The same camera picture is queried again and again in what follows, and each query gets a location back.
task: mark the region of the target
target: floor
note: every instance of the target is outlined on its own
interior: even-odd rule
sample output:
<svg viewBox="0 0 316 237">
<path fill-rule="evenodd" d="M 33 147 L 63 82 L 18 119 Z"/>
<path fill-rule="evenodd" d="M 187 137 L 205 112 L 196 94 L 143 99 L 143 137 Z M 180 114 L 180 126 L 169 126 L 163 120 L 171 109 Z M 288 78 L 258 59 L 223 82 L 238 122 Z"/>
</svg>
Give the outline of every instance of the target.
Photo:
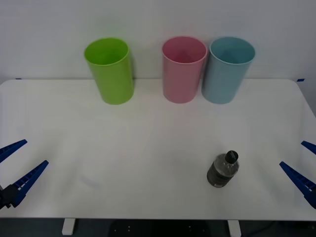
<svg viewBox="0 0 316 237">
<path fill-rule="evenodd" d="M 61 237 L 63 219 L 0 219 L 1 237 Z M 113 220 L 79 219 L 73 237 L 106 237 Z M 270 221 L 240 221 L 244 237 L 267 226 Z M 226 221 L 207 221 L 212 237 L 229 237 Z M 316 223 L 275 222 L 254 237 L 315 237 Z"/>
</svg>

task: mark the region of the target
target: plastic bottle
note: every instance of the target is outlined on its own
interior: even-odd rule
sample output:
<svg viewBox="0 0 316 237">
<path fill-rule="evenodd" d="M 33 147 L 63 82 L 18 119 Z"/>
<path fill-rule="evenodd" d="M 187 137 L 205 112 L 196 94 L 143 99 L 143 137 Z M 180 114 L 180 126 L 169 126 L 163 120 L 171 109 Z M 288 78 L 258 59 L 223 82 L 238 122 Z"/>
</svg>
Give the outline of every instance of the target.
<svg viewBox="0 0 316 237">
<path fill-rule="evenodd" d="M 238 154 L 229 151 L 227 154 L 217 156 L 207 172 L 207 180 L 215 187 L 225 186 L 237 173 L 239 169 Z"/>
</svg>

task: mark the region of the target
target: white table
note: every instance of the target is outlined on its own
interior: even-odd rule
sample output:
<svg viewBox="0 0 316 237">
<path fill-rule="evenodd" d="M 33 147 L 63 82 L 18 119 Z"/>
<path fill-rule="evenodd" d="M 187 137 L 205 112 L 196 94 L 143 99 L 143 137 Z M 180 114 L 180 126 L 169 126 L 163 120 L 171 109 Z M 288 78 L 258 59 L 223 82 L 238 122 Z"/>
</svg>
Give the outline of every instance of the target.
<svg viewBox="0 0 316 237">
<path fill-rule="evenodd" d="M 316 220 L 283 172 L 286 162 L 316 181 L 316 118 L 297 84 L 245 79 L 236 98 L 186 104 L 138 79 L 122 105 L 101 100 L 93 80 L 10 80 L 0 86 L 0 146 L 28 144 L 0 164 L 6 187 L 43 160 L 49 165 L 17 208 L 0 217 Z M 206 173 L 239 154 L 223 188 Z"/>
</svg>

